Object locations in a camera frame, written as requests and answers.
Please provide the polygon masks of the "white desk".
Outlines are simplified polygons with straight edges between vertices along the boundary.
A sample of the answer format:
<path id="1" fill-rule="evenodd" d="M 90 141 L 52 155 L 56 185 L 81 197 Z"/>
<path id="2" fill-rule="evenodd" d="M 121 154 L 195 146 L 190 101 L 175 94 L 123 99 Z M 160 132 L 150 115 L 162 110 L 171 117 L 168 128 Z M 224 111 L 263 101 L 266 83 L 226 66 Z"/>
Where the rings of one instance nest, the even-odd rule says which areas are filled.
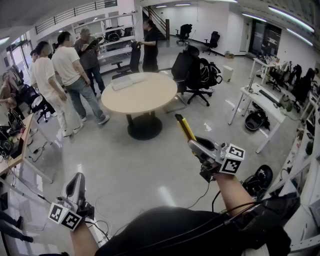
<path id="1" fill-rule="evenodd" d="M 274 59 L 272 59 L 271 61 L 267 62 L 266 60 L 260 60 L 257 57 L 253 58 L 253 64 L 252 64 L 252 68 L 251 68 L 251 72 L 250 72 L 250 78 L 254 77 L 254 69 L 255 69 L 255 65 L 256 64 L 260 64 L 262 66 L 262 75 L 261 75 L 261 85 L 264 84 L 265 79 L 266 79 L 266 75 L 268 73 L 268 71 L 270 70 L 270 68 L 277 68 L 280 67 L 283 63 L 280 61 L 275 61 Z"/>
<path id="2" fill-rule="evenodd" d="M 241 111 L 242 116 L 244 117 L 247 110 L 249 109 L 250 103 L 254 102 L 257 104 L 262 110 L 264 110 L 268 117 L 272 117 L 276 123 L 273 128 L 271 128 L 269 134 L 267 135 L 267 138 L 263 141 L 263 143 L 257 148 L 255 151 L 257 154 L 259 154 L 262 149 L 267 145 L 267 143 L 272 139 L 272 137 L 275 135 L 281 124 L 286 119 L 286 115 L 283 114 L 279 107 L 275 107 L 275 104 L 270 101 L 268 98 L 266 98 L 264 95 L 258 93 L 254 94 L 245 94 L 242 92 L 243 86 L 239 89 L 239 97 L 237 101 L 235 102 L 233 106 L 232 113 L 228 119 L 228 124 L 231 125 L 234 117 L 236 116 L 236 113 L 238 112 L 238 109 L 240 108 L 240 105 L 243 101 L 248 100 L 248 104 L 245 105 L 243 110 Z M 275 100 L 279 101 L 277 97 L 275 97 L 273 94 L 269 93 L 265 88 L 261 86 L 261 90 L 268 93 L 270 96 L 272 96 Z"/>

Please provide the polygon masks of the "black balcony railing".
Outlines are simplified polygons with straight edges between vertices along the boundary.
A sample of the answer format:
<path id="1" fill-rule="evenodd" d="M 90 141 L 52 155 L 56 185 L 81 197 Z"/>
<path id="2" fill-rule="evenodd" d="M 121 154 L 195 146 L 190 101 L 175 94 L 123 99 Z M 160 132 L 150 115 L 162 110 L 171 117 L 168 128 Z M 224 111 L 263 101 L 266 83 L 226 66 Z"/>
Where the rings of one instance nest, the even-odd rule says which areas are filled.
<path id="1" fill-rule="evenodd" d="M 109 7 L 115 7 L 118 5 L 117 0 L 98 0 L 95 2 L 87 3 L 69 10 L 66 10 L 60 14 L 57 14 L 35 26 L 35 32 L 39 33 L 45 31 L 46 29 L 55 26 L 58 23 L 66 21 L 70 18 L 77 17 L 82 14 L 86 14 L 92 11 L 97 11 L 100 9 L 105 9 Z"/>

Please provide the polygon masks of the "black keyboard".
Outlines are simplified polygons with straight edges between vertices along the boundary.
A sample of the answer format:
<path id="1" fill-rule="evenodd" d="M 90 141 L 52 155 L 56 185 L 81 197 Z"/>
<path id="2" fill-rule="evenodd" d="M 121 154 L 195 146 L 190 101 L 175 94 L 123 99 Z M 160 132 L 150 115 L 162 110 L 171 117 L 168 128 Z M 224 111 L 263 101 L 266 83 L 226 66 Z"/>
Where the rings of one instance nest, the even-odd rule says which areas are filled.
<path id="1" fill-rule="evenodd" d="M 280 105 L 280 102 L 276 99 L 274 99 L 272 96 L 270 96 L 268 93 L 266 93 L 264 90 L 260 89 L 259 93 L 262 94 L 263 96 L 265 96 L 267 99 L 269 99 L 271 102 L 273 102 L 274 104 L 276 104 L 277 106 Z"/>

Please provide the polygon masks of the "white shelving unit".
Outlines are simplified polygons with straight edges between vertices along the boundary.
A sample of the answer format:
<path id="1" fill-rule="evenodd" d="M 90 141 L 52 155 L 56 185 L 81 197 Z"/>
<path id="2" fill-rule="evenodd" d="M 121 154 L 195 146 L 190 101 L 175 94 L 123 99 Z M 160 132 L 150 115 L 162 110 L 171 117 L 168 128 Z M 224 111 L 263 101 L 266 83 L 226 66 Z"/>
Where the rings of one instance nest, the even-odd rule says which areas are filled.
<path id="1" fill-rule="evenodd" d="M 100 72 L 107 73 L 117 69 L 113 62 L 120 61 L 121 66 L 128 66 L 132 52 L 131 43 L 136 40 L 136 12 L 110 16 L 98 15 L 72 25 L 76 38 L 80 38 L 82 28 L 89 29 L 90 35 L 99 40 L 97 59 Z"/>

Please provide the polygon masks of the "black armband device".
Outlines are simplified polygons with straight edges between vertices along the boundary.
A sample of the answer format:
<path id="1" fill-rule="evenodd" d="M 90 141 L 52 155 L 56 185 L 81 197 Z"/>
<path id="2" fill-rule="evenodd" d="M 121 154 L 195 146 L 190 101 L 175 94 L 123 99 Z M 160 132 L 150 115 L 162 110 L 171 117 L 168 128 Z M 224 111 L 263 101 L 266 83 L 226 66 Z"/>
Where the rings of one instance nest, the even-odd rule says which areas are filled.
<path id="1" fill-rule="evenodd" d="M 300 196 L 297 192 L 273 196 L 242 213 L 234 223 L 245 238 L 261 243 L 274 229 L 283 227 L 299 206 Z"/>

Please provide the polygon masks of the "green bag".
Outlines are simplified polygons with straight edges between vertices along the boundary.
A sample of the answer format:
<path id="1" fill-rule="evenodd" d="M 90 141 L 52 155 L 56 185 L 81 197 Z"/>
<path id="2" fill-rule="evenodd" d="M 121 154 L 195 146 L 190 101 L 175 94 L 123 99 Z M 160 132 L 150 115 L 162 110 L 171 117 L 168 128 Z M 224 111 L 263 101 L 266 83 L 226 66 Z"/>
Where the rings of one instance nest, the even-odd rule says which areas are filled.
<path id="1" fill-rule="evenodd" d="M 288 95 L 283 94 L 279 101 L 280 106 L 287 112 L 291 112 L 294 106 L 294 102 Z"/>

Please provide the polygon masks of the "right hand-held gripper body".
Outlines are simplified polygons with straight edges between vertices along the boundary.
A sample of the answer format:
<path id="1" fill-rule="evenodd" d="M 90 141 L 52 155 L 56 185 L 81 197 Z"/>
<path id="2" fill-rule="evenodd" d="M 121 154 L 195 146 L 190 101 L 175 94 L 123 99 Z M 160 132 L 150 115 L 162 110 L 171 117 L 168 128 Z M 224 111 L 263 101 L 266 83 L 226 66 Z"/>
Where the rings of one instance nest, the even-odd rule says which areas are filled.
<path id="1" fill-rule="evenodd" d="M 222 143 L 213 150 L 213 155 L 206 155 L 200 168 L 200 175 L 208 183 L 215 180 L 217 174 L 235 176 L 245 159 L 245 150 L 230 143 Z"/>

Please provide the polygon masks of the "black backpack white lines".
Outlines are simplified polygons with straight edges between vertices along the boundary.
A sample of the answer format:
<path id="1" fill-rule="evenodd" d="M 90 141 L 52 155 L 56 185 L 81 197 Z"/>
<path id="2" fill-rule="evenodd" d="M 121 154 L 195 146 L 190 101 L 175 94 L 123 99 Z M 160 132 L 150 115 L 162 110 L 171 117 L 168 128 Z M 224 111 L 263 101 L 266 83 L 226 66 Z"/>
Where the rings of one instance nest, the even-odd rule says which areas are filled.
<path id="1" fill-rule="evenodd" d="M 223 80 L 221 71 L 214 62 L 208 62 L 205 58 L 200 59 L 200 81 L 205 89 L 220 84 Z"/>

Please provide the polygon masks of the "person's right forearm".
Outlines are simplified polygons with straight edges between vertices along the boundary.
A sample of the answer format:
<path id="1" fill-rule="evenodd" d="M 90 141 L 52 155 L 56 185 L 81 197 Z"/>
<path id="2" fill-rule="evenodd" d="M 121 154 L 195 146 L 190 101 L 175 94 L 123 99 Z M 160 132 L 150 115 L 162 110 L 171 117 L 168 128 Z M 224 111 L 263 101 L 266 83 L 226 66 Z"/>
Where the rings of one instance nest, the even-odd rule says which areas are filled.
<path id="1" fill-rule="evenodd" d="M 219 173 L 213 177 L 218 184 L 225 208 L 230 217 L 236 216 L 241 211 L 253 205 L 254 200 L 236 176 Z"/>

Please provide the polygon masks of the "silver desk lamp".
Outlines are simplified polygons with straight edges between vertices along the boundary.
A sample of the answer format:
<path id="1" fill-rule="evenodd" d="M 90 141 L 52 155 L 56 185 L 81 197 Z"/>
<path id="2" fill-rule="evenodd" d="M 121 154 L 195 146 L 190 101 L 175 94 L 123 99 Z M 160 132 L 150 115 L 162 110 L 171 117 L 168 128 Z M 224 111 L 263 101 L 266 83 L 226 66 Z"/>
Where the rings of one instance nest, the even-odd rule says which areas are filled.
<path id="1" fill-rule="evenodd" d="M 258 83 L 254 82 L 254 78 L 255 74 L 250 77 L 249 84 L 241 88 L 243 93 L 249 95 L 256 94 L 260 91 L 261 86 Z"/>

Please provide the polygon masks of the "yellow utility knife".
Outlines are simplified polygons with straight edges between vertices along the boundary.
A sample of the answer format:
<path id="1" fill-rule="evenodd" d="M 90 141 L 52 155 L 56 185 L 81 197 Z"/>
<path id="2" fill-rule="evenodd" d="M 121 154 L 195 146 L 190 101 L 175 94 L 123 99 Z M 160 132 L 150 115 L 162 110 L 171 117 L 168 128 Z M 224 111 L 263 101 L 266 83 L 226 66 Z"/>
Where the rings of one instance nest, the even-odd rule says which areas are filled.
<path id="1" fill-rule="evenodd" d="M 184 133 L 187 141 L 196 141 L 196 137 L 193 134 L 187 120 L 181 114 L 174 115 L 179 127 L 181 128 L 182 132 Z"/>

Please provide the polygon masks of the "black floor device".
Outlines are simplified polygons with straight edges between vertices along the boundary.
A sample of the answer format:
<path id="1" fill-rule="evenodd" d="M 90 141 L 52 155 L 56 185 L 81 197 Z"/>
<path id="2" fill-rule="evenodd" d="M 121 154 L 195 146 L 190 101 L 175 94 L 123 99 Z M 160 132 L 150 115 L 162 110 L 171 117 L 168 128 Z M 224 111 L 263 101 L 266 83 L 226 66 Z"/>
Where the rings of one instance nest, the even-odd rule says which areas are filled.
<path id="1" fill-rule="evenodd" d="M 248 177 L 242 183 L 242 186 L 254 201 L 258 201 L 264 196 L 272 180 L 273 171 L 268 165 L 264 164 L 258 168 L 254 175 Z"/>

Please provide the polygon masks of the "person's left forearm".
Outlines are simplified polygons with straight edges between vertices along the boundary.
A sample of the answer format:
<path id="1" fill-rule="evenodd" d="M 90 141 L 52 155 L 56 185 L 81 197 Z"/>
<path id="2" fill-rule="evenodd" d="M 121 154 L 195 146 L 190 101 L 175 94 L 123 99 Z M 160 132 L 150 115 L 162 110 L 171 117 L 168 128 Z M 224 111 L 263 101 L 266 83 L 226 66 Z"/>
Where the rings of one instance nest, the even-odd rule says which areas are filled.
<path id="1" fill-rule="evenodd" d="M 84 221 L 70 232 L 75 256 L 95 256 L 99 246 Z"/>

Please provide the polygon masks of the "wooden desk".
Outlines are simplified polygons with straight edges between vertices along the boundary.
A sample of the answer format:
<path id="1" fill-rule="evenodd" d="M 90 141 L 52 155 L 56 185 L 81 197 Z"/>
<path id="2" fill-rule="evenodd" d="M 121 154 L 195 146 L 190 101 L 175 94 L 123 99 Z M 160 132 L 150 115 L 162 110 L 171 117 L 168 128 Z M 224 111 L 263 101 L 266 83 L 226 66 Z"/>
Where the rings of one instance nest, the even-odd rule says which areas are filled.
<path id="1" fill-rule="evenodd" d="M 26 158 L 26 151 L 27 151 L 27 142 L 28 139 L 30 137 L 30 130 L 31 130 L 31 126 L 32 124 L 35 124 L 35 126 L 38 129 L 38 132 L 40 132 L 40 134 L 45 138 L 47 144 L 51 145 L 52 141 L 49 140 L 49 138 L 45 135 L 45 133 L 41 130 L 39 124 L 37 123 L 37 121 L 34 119 L 34 114 L 30 114 L 29 116 L 27 116 L 22 122 L 25 126 L 25 130 L 23 133 L 20 133 L 19 136 L 15 136 L 12 140 L 14 142 L 18 141 L 20 139 L 23 140 L 23 145 L 22 145 L 22 151 L 21 154 L 19 156 L 17 156 L 16 158 L 12 158 L 11 156 L 8 158 L 8 160 L 3 160 L 0 163 L 0 176 L 8 173 L 10 171 L 10 168 L 13 168 L 15 166 L 17 166 L 18 164 L 26 164 L 27 166 L 29 166 L 31 168 L 32 171 L 34 171 L 38 176 L 40 176 L 41 178 L 43 178 L 45 181 L 49 182 L 50 184 L 53 183 L 53 180 L 48 177 L 46 174 L 44 174 L 42 171 L 40 171 L 38 168 L 36 168 L 34 166 L 34 164 L 32 162 L 30 162 L 27 158 Z"/>

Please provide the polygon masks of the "black double door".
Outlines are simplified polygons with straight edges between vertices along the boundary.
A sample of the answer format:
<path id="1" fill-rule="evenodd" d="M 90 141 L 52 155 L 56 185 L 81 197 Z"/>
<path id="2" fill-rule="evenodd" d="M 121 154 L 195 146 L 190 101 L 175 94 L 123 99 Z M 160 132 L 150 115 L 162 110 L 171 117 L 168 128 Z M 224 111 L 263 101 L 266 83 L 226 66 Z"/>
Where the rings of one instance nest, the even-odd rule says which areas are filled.
<path id="1" fill-rule="evenodd" d="M 259 55 L 277 56 L 281 40 L 282 29 L 254 19 L 248 52 Z"/>

